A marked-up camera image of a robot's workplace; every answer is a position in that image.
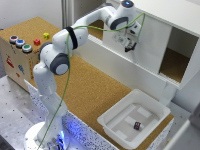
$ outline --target green cable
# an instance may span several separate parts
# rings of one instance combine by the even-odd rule
[[[116,30],[106,30],[106,29],[102,29],[102,28],[98,28],[98,27],[94,27],[94,26],[78,26],[78,27],[75,27],[74,30],[76,30],[76,29],[78,29],[78,28],[81,28],[81,27],[89,27],[89,28],[94,28],[94,29],[98,29],[98,30],[102,30],[102,31],[119,31],[119,30],[122,30],[122,29],[127,28],[128,26],[130,26],[133,22],[135,22],[135,21],[136,21],[137,19],[139,19],[141,16],[144,16],[144,17],[143,17],[143,20],[142,20],[142,25],[141,25],[140,31],[139,31],[139,33],[138,33],[138,39],[139,39],[140,34],[141,34],[141,31],[142,31],[142,27],[143,27],[143,25],[144,25],[145,13],[141,13],[141,14],[138,15],[133,21],[131,21],[129,24],[127,24],[126,26],[124,26],[124,27],[122,27],[122,28],[120,28],[120,29],[116,29]],[[69,84],[70,70],[71,70],[71,69],[70,69],[70,68],[71,68],[71,67],[70,67],[70,56],[69,56],[69,55],[70,55],[70,54],[69,54],[69,33],[68,33],[68,35],[67,35],[67,51],[68,51],[68,59],[69,59],[69,72],[68,72],[67,83],[66,83],[66,85],[65,85],[65,89],[64,89],[64,92],[63,92],[62,100],[60,101],[60,104],[59,104],[59,106],[58,106],[58,108],[57,108],[55,114],[53,115],[53,118],[52,118],[52,120],[51,120],[51,122],[50,122],[50,124],[49,124],[49,126],[48,126],[48,128],[47,128],[47,131],[45,132],[45,135],[44,135],[44,137],[43,137],[43,139],[42,139],[40,145],[38,146],[38,149],[37,149],[37,150],[39,150],[39,148],[41,147],[42,143],[44,142],[44,139],[45,139],[45,137],[46,137],[46,135],[47,135],[47,132],[49,131],[49,128],[51,127],[51,124],[52,124],[54,118],[56,117],[56,115],[57,115],[57,113],[58,113],[58,111],[59,111],[59,109],[60,109],[60,107],[61,107],[61,105],[62,105],[62,102],[63,102],[64,97],[65,97],[65,93],[66,93],[66,90],[67,90],[67,87],[68,87],[68,84]]]

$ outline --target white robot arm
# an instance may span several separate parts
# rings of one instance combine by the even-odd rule
[[[80,27],[73,30],[77,26],[87,26],[96,20],[102,20],[111,30],[120,29],[130,23],[134,19],[134,4],[132,1],[124,0],[116,10],[112,4],[105,3],[80,18],[76,23],[63,29],[53,36],[52,43],[45,43],[40,49],[40,63],[34,67],[34,79],[40,94],[40,99],[47,107],[48,115],[46,117],[45,125],[37,134],[37,141],[41,142],[45,132],[50,124],[51,119],[59,106],[61,98],[56,94],[55,75],[62,75],[68,71],[68,50],[66,46],[66,39],[69,36],[69,50],[76,49],[77,47],[85,44],[88,39],[87,27]],[[134,49],[136,42],[131,37],[136,37],[140,31],[141,25],[134,22],[132,25],[116,31],[114,40],[119,42],[125,47],[125,51]],[[43,148],[49,148],[49,143],[56,139],[60,132],[63,130],[62,116],[67,112],[67,106],[62,103],[53,123],[50,127],[45,140],[42,143]]]

